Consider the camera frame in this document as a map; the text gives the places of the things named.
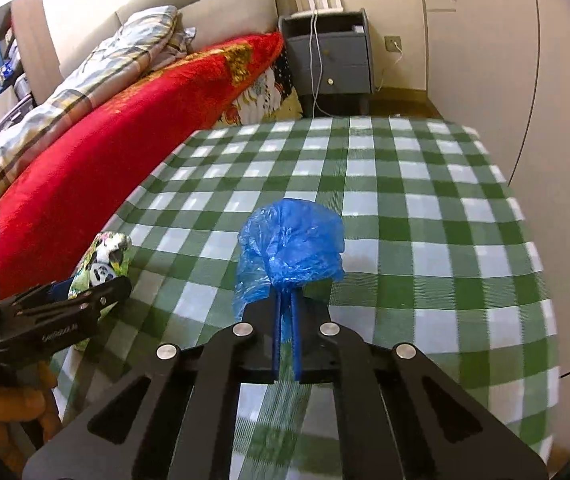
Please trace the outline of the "left hand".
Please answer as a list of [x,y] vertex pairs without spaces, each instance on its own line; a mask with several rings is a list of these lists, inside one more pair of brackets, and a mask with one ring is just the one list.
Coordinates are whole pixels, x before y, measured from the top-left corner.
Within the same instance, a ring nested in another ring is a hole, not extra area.
[[63,428],[53,389],[58,378],[50,370],[49,362],[37,365],[38,387],[0,386],[0,460],[15,478],[20,478],[26,465],[26,456],[10,433],[11,422],[38,422],[44,442],[55,437]]

